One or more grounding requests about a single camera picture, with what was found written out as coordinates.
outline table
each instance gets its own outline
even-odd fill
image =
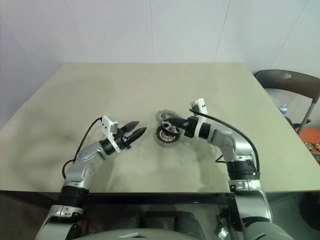
[[[59,192],[62,165],[106,115],[148,130],[101,167],[93,193],[228,193],[216,147],[182,137],[164,148],[154,140],[159,110],[189,117],[198,98],[254,142],[266,192],[320,189],[316,161],[242,63],[65,63],[1,129],[0,189]],[[97,124],[84,145],[102,137]]]

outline water bottle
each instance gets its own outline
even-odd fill
[[[282,105],[278,106],[278,109],[280,110],[280,112],[283,115],[285,115],[288,112],[287,104],[282,104]]]

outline robotic arm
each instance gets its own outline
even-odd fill
[[[184,129],[185,136],[204,139],[221,150],[230,178],[229,189],[233,193],[228,199],[233,228],[243,232],[246,240],[292,240],[284,230],[272,223],[272,212],[254,163],[258,154],[248,138],[227,126],[206,123],[204,116],[208,111],[203,98],[191,106],[194,116],[188,119],[174,116],[167,120],[173,126]]]
[[[68,240],[81,236],[81,227],[77,222],[83,218],[84,203],[94,182],[99,167],[108,156],[122,149],[130,149],[130,144],[141,137],[146,127],[139,128],[130,136],[138,121],[118,128],[118,122],[112,118],[101,118],[101,130],[105,139],[83,148],[66,173],[65,181],[55,205],[51,206],[36,240]]]

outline white wall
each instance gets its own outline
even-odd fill
[[[63,62],[245,62],[320,77],[319,13],[319,0],[0,0],[1,125]],[[302,118],[293,107],[308,102],[277,98]],[[311,119],[320,127],[320,107]]]

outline chair backrest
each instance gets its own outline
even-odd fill
[[[320,79],[295,71],[261,70],[255,78],[264,89],[281,89],[311,98],[316,103],[320,97]]]

